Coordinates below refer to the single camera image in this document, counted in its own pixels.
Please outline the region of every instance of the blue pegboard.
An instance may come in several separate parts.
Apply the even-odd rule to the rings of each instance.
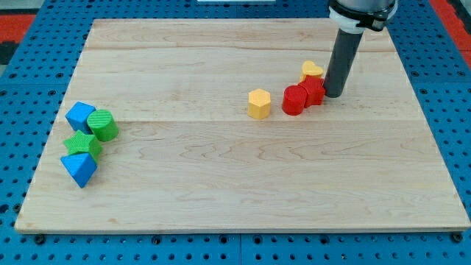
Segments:
[[[470,231],[44,238],[13,229],[93,19],[327,16],[327,0],[46,0],[0,79],[0,264],[469,264]],[[401,0],[389,31],[470,213],[470,69],[427,1]]]

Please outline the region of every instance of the red cylinder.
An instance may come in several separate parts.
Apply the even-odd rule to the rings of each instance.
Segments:
[[[299,85],[290,85],[285,89],[281,108],[288,115],[299,115],[304,110],[304,104],[307,97],[308,93],[303,87]]]

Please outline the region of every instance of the green cylinder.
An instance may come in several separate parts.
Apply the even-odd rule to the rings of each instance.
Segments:
[[[111,141],[119,133],[118,126],[108,110],[95,110],[87,118],[87,124],[99,141]]]

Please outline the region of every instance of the green block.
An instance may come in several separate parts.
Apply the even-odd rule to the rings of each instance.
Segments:
[[[102,146],[95,135],[86,135],[81,130],[77,130],[74,136],[64,141],[64,145],[69,155],[87,152],[98,164],[98,155],[102,152]]]
[[[95,110],[87,118],[87,124],[99,141],[111,141],[119,133],[118,126],[108,110]]]

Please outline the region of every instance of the toy block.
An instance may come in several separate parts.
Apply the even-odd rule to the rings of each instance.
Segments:
[[[322,105],[325,95],[325,89],[322,86],[323,84],[324,80],[322,78],[311,76],[307,76],[303,82],[298,84],[299,86],[302,86],[308,94],[304,107]]]
[[[270,115],[272,100],[270,93],[263,89],[255,89],[249,93],[248,115],[254,119],[264,119]]]
[[[61,157],[60,161],[80,188],[85,187],[96,171],[96,163],[89,153],[68,155]]]
[[[285,89],[282,109],[292,116],[302,113],[308,93],[300,85],[290,85]]]
[[[69,155],[90,153],[91,157],[98,163],[98,155],[102,152],[102,146],[95,135],[86,135],[77,130],[74,136],[64,141]]]
[[[65,118],[71,125],[72,129],[74,129],[74,131],[81,130],[86,134],[91,134],[91,130],[87,125],[87,118],[95,110],[96,109],[94,106],[90,106],[82,102],[77,102],[67,112]]]
[[[306,76],[310,77],[322,77],[322,74],[324,73],[324,70],[316,66],[316,64],[313,61],[307,60],[302,64],[301,67],[301,77],[300,77],[300,82],[304,81],[306,79]]]
[[[111,112],[108,110],[96,110],[87,118],[87,124],[99,141],[111,141],[119,133]]]

